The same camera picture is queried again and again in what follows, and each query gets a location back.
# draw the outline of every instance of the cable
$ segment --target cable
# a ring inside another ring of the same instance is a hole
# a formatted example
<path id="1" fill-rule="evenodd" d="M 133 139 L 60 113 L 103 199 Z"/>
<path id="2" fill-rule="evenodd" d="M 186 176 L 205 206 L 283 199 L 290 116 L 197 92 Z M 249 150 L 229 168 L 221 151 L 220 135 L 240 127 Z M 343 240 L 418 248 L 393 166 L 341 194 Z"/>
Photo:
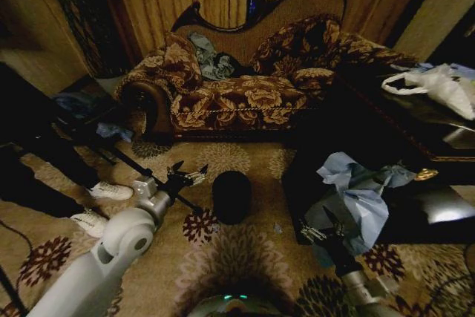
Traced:
<path id="1" fill-rule="evenodd" d="M 453 284 L 457 281 L 462 281 L 462 280 L 465 280 L 465 279 L 469 279 L 471 278 L 471 281 L 472 281 L 472 287 L 471 289 L 472 290 L 475 290 L 475 273 L 471 272 L 470 268 L 468 267 L 468 261 L 467 261 L 467 251 L 468 251 L 468 248 L 470 246 L 472 246 L 473 244 L 467 244 L 467 246 L 465 247 L 464 249 L 464 252 L 463 252 L 463 255 L 464 255 L 464 262 L 465 262 L 465 267 L 467 268 L 467 270 L 469 271 L 468 274 L 465 274 L 465 275 L 462 275 L 462 276 L 459 276 L 457 278 L 451 278 L 450 280 L 447 280 L 445 283 L 443 283 L 442 285 L 440 285 L 436 292 L 433 294 L 432 298 L 430 299 L 429 303 L 427 304 L 428 306 L 433 306 L 435 300 L 439 297 L 439 295 L 441 295 L 443 289 L 449 285 L 449 284 Z M 469 313 L 471 311 L 471 309 L 475 306 L 475 298 L 473 298 L 472 302 L 470 302 L 470 304 L 467 306 L 467 310 L 463 313 L 462 316 L 469 316 Z"/>
<path id="2" fill-rule="evenodd" d="M 20 237 L 22 237 L 28 244 L 28 249 L 30 252 L 28 253 L 28 260 L 27 260 L 27 266 L 30 265 L 31 262 L 31 255 L 33 254 L 33 245 L 28 239 L 28 237 L 23 234 L 22 232 L 16 230 L 15 228 L 8 226 L 4 221 L 0 220 L 0 225 L 2 225 L 5 229 L 10 230 L 11 232 L 14 232 L 18 234 Z M 20 277 L 16 280 L 16 288 L 13 288 L 13 285 L 11 284 L 10 280 L 7 277 L 7 274 L 4 272 L 4 270 L 0 267 L 0 277 L 1 277 L 1 282 L 7 291 L 7 294 L 10 296 L 10 299 L 12 303 L 16 306 L 18 311 L 20 312 L 20 316 L 26 316 L 28 314 L 28 309 L 25 307 L 23 304 L 22 300 L 20 299 L 19 296 L 19 283 L 20 283 Z M 0 310 L 1 314 L 6 316 L 7 313 L 5 312 L 5 309 Z"/>

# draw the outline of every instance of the black cylindrical object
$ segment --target black cylindrical object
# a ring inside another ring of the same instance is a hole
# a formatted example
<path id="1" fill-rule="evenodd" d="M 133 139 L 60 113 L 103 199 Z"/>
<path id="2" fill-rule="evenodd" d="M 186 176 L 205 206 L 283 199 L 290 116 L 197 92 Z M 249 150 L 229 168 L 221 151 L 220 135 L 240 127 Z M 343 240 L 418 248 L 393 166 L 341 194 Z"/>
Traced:
<path id="1" fill-rule="evenodd" d="M 213 182 L 213 210 L 224 224 L 240 223 L 251 206 L 251 182 L 239 171 L 225 171 Z"/>

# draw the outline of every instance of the carved wooden backrest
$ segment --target carved wooden backrest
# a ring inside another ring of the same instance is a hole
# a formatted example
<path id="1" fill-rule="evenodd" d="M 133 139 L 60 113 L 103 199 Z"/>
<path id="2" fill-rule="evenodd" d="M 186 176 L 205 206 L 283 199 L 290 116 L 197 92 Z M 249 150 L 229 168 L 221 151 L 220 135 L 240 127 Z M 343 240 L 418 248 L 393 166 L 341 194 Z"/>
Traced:
<path id="1" fill-rule="evenodd" d="M 218 52 L 230 53 L 246 66 L 261 42 L 285 24 L 321 13 L 336 15 L 343 21 L 346 5 L 347 0 L 267 0 L 250 22 L 226 29 L 203 19 L 199 13 L 200 3 L 195 2 L 182 13 L 171 30 L 185 37 L 192 31 L 202 33 Z"/>

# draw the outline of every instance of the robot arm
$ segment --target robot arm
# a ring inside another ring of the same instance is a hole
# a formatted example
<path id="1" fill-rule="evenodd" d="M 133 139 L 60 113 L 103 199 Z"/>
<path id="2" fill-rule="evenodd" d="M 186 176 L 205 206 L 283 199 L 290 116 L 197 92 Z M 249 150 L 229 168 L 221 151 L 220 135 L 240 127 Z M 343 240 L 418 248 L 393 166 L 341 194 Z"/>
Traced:
<path id="1" fill-rule="evenodd" d="M 122 276 L 151 245 L 154 233 L 184 187 L 204 180 L 206 167 L 194 174 L 179 172 L 183 162 L 168 170 L 168 181 L 157 189 L 144 177 L 134 183 L 137 207 L 109 220 L 104 235 L 91 251 L 77 258 L 45 293 L 29 317 L 102 317 L 120 288 Z"/>
<path id="2" fill-rule="evenodd" d="M 302 235 L 328 251 L 336 268 L 336 275 L 347 290 L 351 304 L 361 317 L 402 317 L 395 310 L 380 304 L 380 300 L 398 289 L 397 283 L 387 276 L 370 280 L 363 267 L 343 245 L 344 227 L 338 218 L 324 206 L 333 228 L 317 230 L 303 222 Z"/>

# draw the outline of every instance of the floral carpet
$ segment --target floral carpet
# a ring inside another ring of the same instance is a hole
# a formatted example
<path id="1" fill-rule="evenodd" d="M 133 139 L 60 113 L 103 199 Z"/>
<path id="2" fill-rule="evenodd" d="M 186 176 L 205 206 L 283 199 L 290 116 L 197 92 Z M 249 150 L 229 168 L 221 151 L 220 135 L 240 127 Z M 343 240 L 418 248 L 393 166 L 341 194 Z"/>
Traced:
<path id="1" fill-rule="evenodd" d="M 356 316 L 334 269 L 324 269 L 308 246 L 295 242 L 280 178 L 295 152 L 277 143 L 178 143 L 162 148 L 144 142 L 119 148 L 164 179 L 166 166 L 185 160 L 194 171 L 209 164 L 206 181 L 183 196 L 206 208 L 201 216 L 176 203 L 149 251 L 133 264 L 107 316 L 185 316 L 201 299 L 228 291 L 267 297 L 291 316 Z M 131 184 L 138 173 L 126 164 L 108 165 L 78 149 L 99 175 Z M 99 204 L 110 216 L 127 202 L 92 202 L 48 163 L 33 155 L 23 161 L 36 176 L 86 205 Z M 211 184 L 219 173 L 238 170 L 252 183 L 252 208 L 236 226 L 220 224 L 212 212 Z M 470 199 L 470 192 L 465 196 Z M 76 224 L 0 201 L 0 264 L 27 307 L 32 307 L 77 256 L 95 240 Z M 475 316 L 474 280 L 460 245 L 376 245 L 358 257 L 372 278 L 389 275 L 400 290 L 385 303 L 404 316 Z M 19 316 L 0 292 L 4 316 Z"/>

